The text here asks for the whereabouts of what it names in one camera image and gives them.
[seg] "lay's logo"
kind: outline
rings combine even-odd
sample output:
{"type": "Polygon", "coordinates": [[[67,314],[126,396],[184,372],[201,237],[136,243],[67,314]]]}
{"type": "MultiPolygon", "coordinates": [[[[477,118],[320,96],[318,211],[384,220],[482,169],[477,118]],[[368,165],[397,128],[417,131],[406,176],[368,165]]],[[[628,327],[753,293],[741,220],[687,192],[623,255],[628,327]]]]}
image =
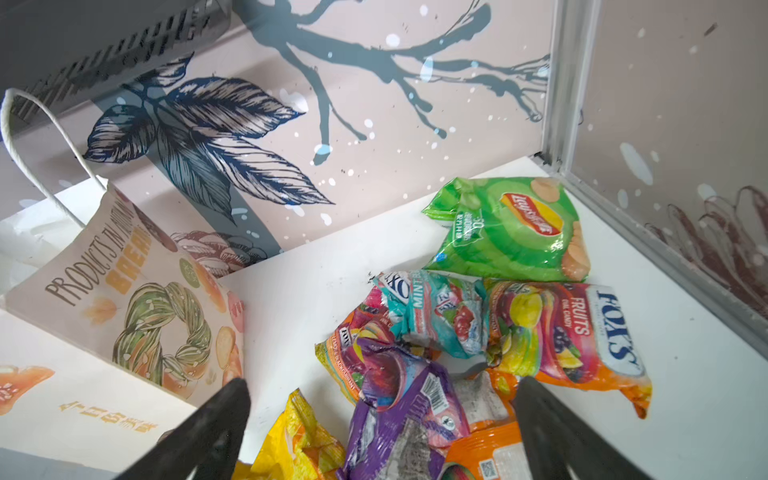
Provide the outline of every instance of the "lay's logo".
{"type": "Polygon", "coordinates": [[[524,194],[504,194],[501,202],[524,225],[546,237],[559,235],[563,229],[563,219],[547,204],[524,194]]]}

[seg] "teal candy bag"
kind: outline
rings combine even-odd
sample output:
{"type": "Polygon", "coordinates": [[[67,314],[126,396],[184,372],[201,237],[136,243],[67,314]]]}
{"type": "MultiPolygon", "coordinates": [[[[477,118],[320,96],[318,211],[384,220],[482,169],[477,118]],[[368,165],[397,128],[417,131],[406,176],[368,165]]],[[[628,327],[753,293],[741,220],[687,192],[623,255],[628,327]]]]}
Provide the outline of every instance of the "teal candy bag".
{"type": "Polygon", "coordinates": [[[456,178],[422,212],[451,223],[427,270],[538,282],[589,274],[578,214],[554,179],[456,178]]]}
{"type": "Polygon", "coordinates": [[[485,288],[468,281],[416,270],[377,277],[389,318],[407,342],[439,349],[459,359],[485,351],[488,317],[482,315],[485,288]]]}

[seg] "green oval badge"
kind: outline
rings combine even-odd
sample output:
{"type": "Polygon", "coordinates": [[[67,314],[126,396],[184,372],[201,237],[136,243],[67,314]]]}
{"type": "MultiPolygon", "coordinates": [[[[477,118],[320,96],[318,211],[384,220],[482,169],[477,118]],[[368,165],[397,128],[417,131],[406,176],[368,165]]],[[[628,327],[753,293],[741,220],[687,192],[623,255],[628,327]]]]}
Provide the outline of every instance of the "green oval badge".
{"type": "Polygon", "coordinates": [[[198,288],[200,286],[200,280],[197,278],[197,274],[194,272],[194,267],[192,267],[192,263],[187,262],[185,259],[179,260],[179,268],[181,269],[181,274],[184,275],[184,279],[194,288],[198,288]]]}

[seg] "green lay's chip bag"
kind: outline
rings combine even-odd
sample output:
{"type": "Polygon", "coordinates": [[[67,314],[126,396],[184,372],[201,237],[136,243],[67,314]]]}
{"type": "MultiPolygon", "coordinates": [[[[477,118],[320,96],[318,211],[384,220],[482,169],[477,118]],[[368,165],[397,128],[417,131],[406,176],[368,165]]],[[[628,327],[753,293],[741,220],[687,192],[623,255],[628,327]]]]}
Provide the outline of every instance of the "green lay's chip bag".
{"type": "Polygon", "coordinates": [[[451,230],[427,270],[539,282],[589,274],[578,214],[554,179],[456,178],[423,213],[451,230]]]}

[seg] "pine cone illustration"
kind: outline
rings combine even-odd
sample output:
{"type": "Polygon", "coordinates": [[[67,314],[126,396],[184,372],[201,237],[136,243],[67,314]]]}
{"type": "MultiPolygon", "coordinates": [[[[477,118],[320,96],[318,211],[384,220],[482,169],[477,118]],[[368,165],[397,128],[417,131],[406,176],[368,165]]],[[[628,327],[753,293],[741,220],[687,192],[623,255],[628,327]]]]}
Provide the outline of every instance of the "pine cone illustration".
{"type": "Polygon", "coordinates": [[[227,233],[195,230],[177,232],[171,238],[216,278],[266,259],[264,250],[255,247],[250,240],[227,233]]]}

